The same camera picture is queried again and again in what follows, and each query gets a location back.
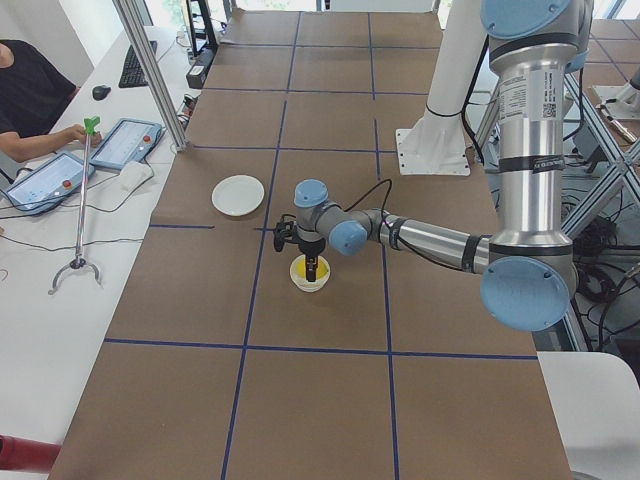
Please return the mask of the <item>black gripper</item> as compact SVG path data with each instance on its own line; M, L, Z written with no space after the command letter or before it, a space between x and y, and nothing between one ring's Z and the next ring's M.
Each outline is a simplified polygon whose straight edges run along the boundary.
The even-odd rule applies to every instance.
M306 281L313 283L317 280L318 256L320 256L325 249L325 239L320 238L314 241L301 239L298 243L298 247L305 255Z

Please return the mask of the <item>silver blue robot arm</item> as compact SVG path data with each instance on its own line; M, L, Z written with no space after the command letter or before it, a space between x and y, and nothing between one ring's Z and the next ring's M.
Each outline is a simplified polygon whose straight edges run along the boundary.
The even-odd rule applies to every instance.
M465 105L482 64L497 76L501 135L500 226L471 235L396 216L384 208L346 211L315 179L295 189L296 217L281 221L274 246L293 243L314 281L319 255L345 256L367 241L481 275L486 310L501 323L541 331L560 321L577 285L571 239L561 228L565 76L587 56L589 1L457 1L449 13L423 116L396 133L404 175L464 171Z

